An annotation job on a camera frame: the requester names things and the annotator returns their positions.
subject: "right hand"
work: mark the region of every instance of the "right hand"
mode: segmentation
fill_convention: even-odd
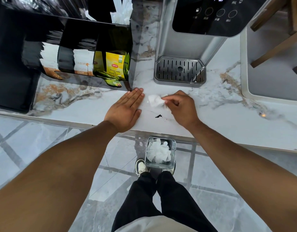
[[[171,110],[175,120],[185,129],[190,130],[201,123],[198,118],[195,102],[186,93],[179,90],[173,95],[162,98]]]

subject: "leg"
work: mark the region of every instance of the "leg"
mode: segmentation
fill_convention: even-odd
[[[177,183],[171,171],[163,171],[157,179],[162,214],[201,232],[217,232],[189,192]]]
[[[137,174],[139,175],[141,173],[141,175],[131,185],[123,205],[117,212],[112,226],[112,232],[138,218],[162,215],[153,204],[153,196],[156,193],[156,181],[144,165],[144,161],[144,167],[141,163],[141,161],[139,163],[139,160],[136,162],[140,166],[140,169],[136,166],[136,173],[138,172]]]

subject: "shoe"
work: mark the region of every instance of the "shoe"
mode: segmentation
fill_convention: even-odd
[[[172,169],[163,169],[162,172],[164,172],[164,171],[168,171],[168,172],[170,172],[172,175],[174,175],[175,167],[176,167],[176,161],[174,161],[174,167],[173,167]]]
[[[149,172],[149,169],[147,166],[144,164],[144,160],[139,159],[135,162],[135,173],[140,176],[141,173],[143,172]]]

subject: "left hand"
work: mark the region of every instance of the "left hand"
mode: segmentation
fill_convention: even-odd
[[[111,122],[119,133],[130,130],[141,114],[138,107],[144,99],[144,93],[142,92],[142,88],[135,88],[133,91],[125,93],[110,107],[104,121]]]

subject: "stainless steel drip tray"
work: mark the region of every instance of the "stainless steel drip tray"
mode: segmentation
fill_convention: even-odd
[[[197,59],[161,56],[155,62],[154,80],[158,84],[200,87],[205,74],[205,66]]]

